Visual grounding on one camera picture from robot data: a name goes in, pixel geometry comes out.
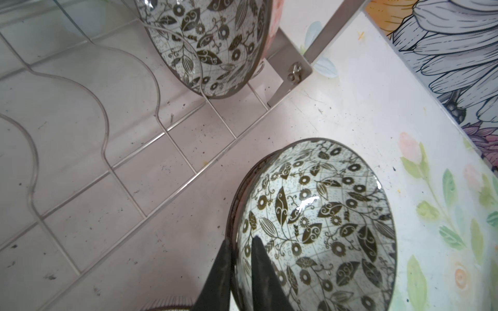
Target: patterned bowl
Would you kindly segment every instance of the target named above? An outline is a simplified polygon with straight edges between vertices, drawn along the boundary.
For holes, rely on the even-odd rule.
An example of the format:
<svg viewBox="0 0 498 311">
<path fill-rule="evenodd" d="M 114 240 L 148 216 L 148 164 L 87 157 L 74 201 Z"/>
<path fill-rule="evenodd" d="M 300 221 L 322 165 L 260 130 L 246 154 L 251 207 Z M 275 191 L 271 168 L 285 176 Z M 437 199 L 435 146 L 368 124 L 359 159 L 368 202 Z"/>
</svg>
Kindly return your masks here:
<svg viewBox="0 0 498 311">
<path fill-rule="evenodd" d="M 135 0 L 135 4 L 143 22 L 176 33 L 147 28 L 173 74 L 198 94 L 202 82 L 204 94 L 213 99 L 229 97 L 249 81 L 278 30 L 283 9 L 283 0 Z"/>
<path fill-rule="evenodd" d="M 295 310 L 385 311 L 396 234 L 385 192 L 348 147 L 298 141 L 256 164 L 232 203 L 233 294 L 252 310 L 251 241 L 259 236 Z"/>
</svg>

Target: metal bracket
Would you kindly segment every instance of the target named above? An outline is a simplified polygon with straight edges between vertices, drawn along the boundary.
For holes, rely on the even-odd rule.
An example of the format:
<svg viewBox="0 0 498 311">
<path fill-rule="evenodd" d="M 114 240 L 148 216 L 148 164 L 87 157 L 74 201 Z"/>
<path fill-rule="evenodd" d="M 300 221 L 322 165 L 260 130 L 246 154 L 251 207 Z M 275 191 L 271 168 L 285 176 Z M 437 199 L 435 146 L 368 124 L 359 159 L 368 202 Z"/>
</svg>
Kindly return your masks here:
<svg viewBox="0 0 498 311">
<path fill-rule="evenodd" d="M 268 102 L 270 107 L 275 106 L 313 72 L 311 65 L 280 28 L 275 35 L 273 44 L 268 49 L 266 60 L 283 80 Z"/>
</svg>

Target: pink flower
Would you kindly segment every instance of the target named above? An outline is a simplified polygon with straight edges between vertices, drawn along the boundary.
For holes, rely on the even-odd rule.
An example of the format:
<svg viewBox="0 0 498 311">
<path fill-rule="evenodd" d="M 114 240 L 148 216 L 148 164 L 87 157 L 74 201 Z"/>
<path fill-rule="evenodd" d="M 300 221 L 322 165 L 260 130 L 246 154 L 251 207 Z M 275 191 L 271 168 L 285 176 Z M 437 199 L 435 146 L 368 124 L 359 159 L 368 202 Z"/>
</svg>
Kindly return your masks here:
<svg viewBox="0 0 498 311">
<path fill-rule="evenodd" d="M 477 192 L 481 191 L 481 188 L 483 187 L 481 175 L 472 164 L 467 164 L 465 166 L 464 176 L 465 179 L 467 179 L 467 183 L 469 184 L 470 188 L 474 189 Z"/>
<path fill-rule="evenodd" d="M 420 162 L 422 162 L 422 152 L 420 151 L 418 141 L 413 139 L 408 133 L 403 132 L 399 135 L 398 145 L 403 157 L 415 164 L 420 164 Z"/>
</svg>

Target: dish rack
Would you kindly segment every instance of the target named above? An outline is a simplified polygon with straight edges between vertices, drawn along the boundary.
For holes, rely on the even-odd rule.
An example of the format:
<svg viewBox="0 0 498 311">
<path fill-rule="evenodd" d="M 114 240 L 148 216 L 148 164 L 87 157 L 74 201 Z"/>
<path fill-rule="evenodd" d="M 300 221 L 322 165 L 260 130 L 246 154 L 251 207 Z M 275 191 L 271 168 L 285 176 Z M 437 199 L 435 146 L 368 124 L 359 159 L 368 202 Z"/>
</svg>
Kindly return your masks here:
<svg viewBox="0 0 498 311">
<path fill-rule="evenodd" d="M 0 15 L 10 14 L 15 15 L 20 10 L 25 9 L 27 6 L 36 5 L 37 2 L 42 2 L 46 0 L 27 0 L 24 2 L 17 2 L 16 4 L 10 4 L 9 6 L 0 7 Z M 260 115 L 254 122 L 252 122 L 247 128 L 245 128 L 238 135 L 235 134 L 235 131 L 227 124 L 225 118 L 221 116 L 219 111 L 215 108 L 213 103 L 209 98 L 204 96 L 204 100 L 201 104 L 189 110 L 186 114 L 184 114 L 181 118 L 173 121 L 173 115 L 171 116 L 171 124 L 169 126 L 164 125 L 164 121 L 160 119 L 159 113 L 161 110 L 161 93 L 159 84 L 161 80 L 158 79 L 150 68 L 142 59 L 139 57 L 126 52 L 119 48 L 105 46 L 99 43 L 99 39 L 109 37 L 113 34 L 118 33 L 123 30 L 125 27 L 133 25 L 133 24 L 141 24 L 145 27 L 148 25 L 142 23 L 137 17 L 122 23 L 121 25 L 114 27 L 111 30 L 105 31 L 103 33 L 99 33 L 94 36 L 88 35 L 82 27 L 76 22 L 76 20 L 72 17 L 72 15 L 66 10 L 66 6 L 70 3 L 75 2 L 75 0 L 69 0 L 64 2 L 59 2 L 58 0 L 52 0 L 55 6 L 51 6 L 48 9 L 58 9 L 60 10 L 71 23 L 71 25 L 85 38 L 84 40 L 74 43 L 70 46 L 66 46 L 63 49 L 57 50 L 55 52 L 49 53 L 45 56 L 39 56 L 35 61 L 29 62 L 23 59 L 20 53 L 13 47 L 13 45 L 9 42 L 9 40 L 2 33 L 2 29 L 8 27 L 9 22 L 4 22 L 0 25 L 0 40 L 7 47 L 9 52 L 17 59 L 17 61 L 22 65 L 21 68 L 13 68 L 10 69 L 3 74 L 0 75 L 0 82 L 8 77 L 12 77 L 14 75 L 20 73 L 29 73 L 31 75 L 35 75 L 40 79 L 52 79 L 55 81 L 60 81 L 65 84 L 72 85 L 75 87 L 75 90 L 80 90 L 84 92 L 86 95 L 90 95 L 95 104 L 98 106 L 100 110 L 101 117 L 105 123 L 105 134 L 102 139 L 102 143 L 100 146 L 100 156 L 101 161 L 105 166 L 105 171 L 98 176 L 95 176 L 90 182 L 76 190 L 73 194 L 71 194 L 66 199 L 54 205 L 52 208 L 47 209 L 44 212 L 39 212 L 36 207 L 34 194 L 35 187 L 37 183 L 37 177 L 39 172 L 39 157 L 37 146 L 30 134 L 30 132 L 25 128 L 23 124 L 11 118 L 9 116 L 8 111 L 5 114 L 0 113 L 0 118 L 3 119 L 1 122 L 8 122 L 10 125 L 13 125 L 23 136 L 25 141 L 27 142 L 30 150 L 30 156 L 32 161 L 32 172 L 31 172 L 31 180 L 27 187 L 27 206 L 29 208 L 30 213 L 33 216 L 34 221 L 30 224 L 23 227 L 21 230 L 18 230 L 15 234 L 13 234 L 10 238 L 5 240 L 2 245 L 0 245 L 0 252 L 5 251 L 7 248 L 15 245 L 15 242 L 33 230 L 36 226 L 39 226 L 45 235 L 50 239 L 50 241 L 57 247 L 58 251 L 64 256 L 67 263 L 71 266 L 72 270 L 75 273 L 74 279 L 69 282 L 62 290 L 60 290 L 57 294 L 55 294 L 52 298 L 47 300 L 45 304 L 40 308 L 40 310 L 45 310 L 51 306 L 53 306 L 61 297 L 67 294 L 77 283 L 79 283 L 84 277 L 89 275 L 92 271 L 94 271 L 99 265 L 101 265 L 113 252 L 115 252 L 118 248 L 120 248 L 126 241 L 128 241 L 133 235 L 135 235 L 141 228 L 143 228 L 159 211 L 165 208 L 169 203 L 171 203 L 182 191 L 184 191 L 190 184 L 192 184 L 201 174 L 205 173 L 213 164 L 215 164 L 224 154 L 226 154 L 231 148 L 233 148 L 249 131 L 251 131 L 254 127 L 256 127 L 271 111 L 273 111 L 286 97 L 287 94 L 291 90 L 293 90 L 297 85 L 299 85 L 303 80 L 305 80 L 311 73 L 312 68 L 310 66 L 311 63 L 315 59 L 318 58 L 320 53 L 332 42 L 333 38 L 336 37 L 341 29 L 347 25 L 347 23 L 355 16 L 355 14 L 367 3 L 364 0 L 351 0 L 346 1 L 341 4 L 339 9 L 334 13 L 329 22 L 325 25 L 324 29 L 318 35 L 316 40 L 310 46 L 310 48 L 306 51 L 304 55 L 301 55 L 298 50 L 294 47 L 292 42 L 287 38 L 284 32 L 279 29 L 273 44 L 271 45 L 267 58 L 266 64 L 271 66 L 271 68 L 278 74 L 278 76 L 283 81 L 273 96 L 266 102 L 262 99 L 260 94 L 254 89 L 252 82 L 249 82 L 247 87 L 250 89 L 250 92 L 257 98 L 259 103 L 264 107 L 264 113 Z M 131 5 L 123 1 L 123 4 L 132 11 L 134 16 L 136 15 L 136 11 L 131 9 Z M 157 135 L 151 137 L 148 141 L 141 144 L 138 148 L 132 150 L 125 156 L 120 157 L 118 161 L 110 161 L 106 155 L 106 150 L 108 146 L 108 142 L 110 139 L 110 119 L 108 111 L 106 107 L 102 104 L 99 97 L 92 92 L 89 88 L 87 88 L 83 83 L 79 83 L 75 80 L 66 78 L 62 75 L 53 75 L 43 73 L 42 71 L 38 71 L 33 69 L 35 66 L 43 64 L 51 59 L 60 57 L 65 53 L 70 51 L 74 51 L 77 49 L 82 49 L 86 46 L 93 45 L 102 50 L 107 50 L 112 53 L 121 54 L 124 57 L 128 58 L 130 62 L 137 62 L 148 72 L 149 77 L 153 79 L 155 84 L 155 89 L 157 92 L 157 101 L 155 108 L 155 119 L 161 129 L 161 132 Z M 174 128 L 178 127 L 181 123 L 191 118 L 195 113 L 200 111 L 205 106 L 209 107 L 212 112 L 216 115 L 219 121 L 223 124 L 224 128 L 230 133 L 231 141 L 225 145 L 221 151 L 219 151 L 214 157 L 212 157 L 209 161 L 205 162 L 202 168 L 195 168 L 192 161 L 188 159 L 184 150 L 180 147 L 180 144 L 172 137 L 170 131 Z M 184 181 L 173 193 L 171 193 L 167 198 L 165 198 L 162 202 L 157 204 L 151 211 L 144 211 L 143 208 L 138 204 L 134 195 L 131 193 L 130 189 L 124 184 L 122 179 L 116 173 L 118 168 L 126 166 L 126 164 L 133 159 L 135 156 L 140 154 L 146 148 L 152 146 L 154 142 L 157 142 L 161 137 L 167 137 L 171 144 L 176 149 L 176 152 L 183 159 L 183 163 L 185 163 L 191 171 L 191 177 Z M 111 247 L 107 248 L 106 251 L 100 254 L 96 259 L 94 259 L 90 264 L 85 267 L 80 267 L 75 260 L 70 256 L 66 248 L 63 246 L 61 241 L 56 237 L 51 227 L 45 221 L 49 216 L 53 215 L 58 210 L 64 208 L 71 201 L 88 191 L 91 187 L 97 186 L 99 182 L 101 182 L 105 177 L 111 176 L 116 185 L 121 189 L 123 196 L 136 209 L 139 213 L 141 220 L 136 223 L 130 230 L 128 230 L 124 235 L 122 235 Z"/>
</svg>

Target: bowl rim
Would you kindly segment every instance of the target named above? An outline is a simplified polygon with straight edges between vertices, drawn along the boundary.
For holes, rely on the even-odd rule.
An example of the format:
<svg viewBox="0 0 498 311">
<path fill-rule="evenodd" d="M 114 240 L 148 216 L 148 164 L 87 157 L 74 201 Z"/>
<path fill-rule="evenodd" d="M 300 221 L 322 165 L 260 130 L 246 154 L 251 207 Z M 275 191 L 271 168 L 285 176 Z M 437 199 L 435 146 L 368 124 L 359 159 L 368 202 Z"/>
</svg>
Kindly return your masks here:
<svg viewBox="0 0 498 311">
<path fill-rule="evenodd" d="M 254 74 L 254 72 L 256 71 L 259 63 L 261 62 L 261 59 L 262 59 L 262 55 L 263 55 L 263 51 L 264 51 L 264 48 L 267 44 L 267 39 L 268 39 L 268 33 L 270 31 L 270 26 L 272 24 L 272 19 L 271 19 L 271 15 L 272 15 L 272 12 L 273 12 L 273 1 L 274 0 L 263 0 L 266 2 L 266 7 L 268 8 L 266 10 L 266 20 L 268 21 L 267 23 L 265 23 L 264 25 L 264 30 L 263 30 L 263 36 L 261 38 L 261 45 L 257 51 L 257 56 L 255 57 L 255 62 L 254 64 L 252 65 L 251 69 L 248 71 L 248 74 L 246 75 L 246 78 L 244 79 L 243 82 L 241 82 L 239 84 L 239 87 L 235 90 L 232 90 L 232 91 L 228 91 L 226 94 L 224 95 L 221 95 L 221 96 L 207 96 L 207 98 L 209 99 L 214 99 L 214 100 L 222 100 L 222 99 L 225 99 L 225 98 L 228 98 L 230 96 L 233 96 L 235 95 L 236 93 L 238 93 L 244 86 L 246 86 L 246 84 L 249 82 L 249 80 L 252 78 L 252 75 Z M 138 12 L 138 16 L 140 18 L 140 21 L 144 22 L 144 23 L 147 23 L 146 21 L 143 20 L 141 14 L 140 14 L 140 10 L 138 9 L 138 5 L 137 3 L 139 2 L 139 0 L 134 0 L 133 1 L 135 3 L 135 7 L 136 7 L 136 10 Z M 166 67 L 168 67 L 168 69 L 171 71 L 171 73 L 186 87 L 188 88 L 189 90 L 191 90 L 192 92 L 194 92 L 195 94 L 199 95 L 199 96 L 202 96 L 201 92 L 198 92 L 198 91 L 195 91 L 194 89 L 190 88 L 188 85 L 185 84 L 185 82 L 183 82 L 183 79 L 180 78 L 180 76 L 178 75 L 178 73 L 176 72 L 176 70 L 174 70 L 173 68 L 171 68 L 168 63 L 166 63 L 166 61 L 162 58 L 161 56 L 161 52 L 157 49 L 157 46 L 155 45 L 154 43 L 154 40 L 152 39 L 152 37 L 150 36 L 150 28 L 144 26 L 145 30 L 147 31 L 147 35 L 149 36 L 149 39 L 150 39 L 150 42 L 152 42 L 152 45 L 154 46 L 154 49 L 157 51 L 157 53 L 159 54 L 159 57 L 161 58 L 161 60 L 163 61 L 163 63 L 166 65 Z M 199 80 L 199 87 L 202 86 L 202 80 Z"/>
<path fill-rule="evenodd" d="M 247 203 L 247 197 L 248 194 L 252 192 L 254 189 L 254 186 L 256 184 L 256 181 L 258 180 L 258 177 L 261 176 L 261 172 L 264 172 L 267 170 L 273 163 L 274 161 L 284 152 L 285 150 L 292 148 L 293 146 L 305 142 L 305 141 L 316 141 L 316 140 L 326 140 L 333 142 L 335 144 L 341 145 L 352 152 L 354 152 L 358 158 L 365 163 L 365 165 L 371 170 L 373 177 L 377 179 L 377 181 L 380 183 L 377 174 L 374 172 L 374 170 L 370 167 L 370 165 L 352 148 L 346 146 L 343 143 L 340 143 L 336 140 L 330 139 L 330 138 L 324 138 L 324 137 L 310 137 L 310 138 L 304 138 L 300 139 L 298 141 L 295 141 L 291 144 L 288 144 L 287 146 L 274 151 L 270 153 L 269 155 L 263 157 L 261 160 L 259 160 L 246 174 L 244 179 L 242 180 L 241 184 L 239 185 L 239 188 L 235 192 L 234 199 L 232 201 L 232 205 L 230 206 L 230 211 L 228 214 L 228 219 L 227 219 L 227 226 L 225 229 L 225 237 L 230 239 L 232 242 L 232 264 L 231 264 L 231 291 L 232 294 L 234 295 L 234 300 L 237 304 L 237 307 L 239 308 L 240 311 L 247 311 L 246 308 L 244 307 L 244 297 L 242 293 L 240 292 L 240 288 L 237 285 L 237 277 L 236 277 L 236 271 L 237 271 L 237 265 L 236 265 L 236 259 L 238 256 L 238 249 L 237 249 L 237 232 L 235 231 L 236 228 L 239 227 L 239 223 L 241 221 L 241 215 L 242 215 L 242 210 L 243 207 Z M 392 214 L 392 209 L 391 209 L 391 204 L 389 203 L 389 199 L 387 198 L 386 194 L 386 201 L 387 201 L 387 206 L 389 207 L 389 211 Z M 396 233 L 396 226 L 394 223 L 394 218 L 392 219 L 392 227 L 394 229 L 394 233 Z M 392 293 L 390 295 L 389 299 L 389 304 L 387 305 L 387 308 L 384 311 L 389 310 L 390 305 L 392 304 L 392 297 L 394 296 L 394 290 L 396 289 L 396 282 L 398 280 L 397 277 L 397 272 L 398 272 L 398 235 L 396 235 L 396 240 L 394 241 L 396 244 L 396 258 L 394 260 L 394 280 L 393 280 L 393 286 L 392 286 Z"/>
</svg>

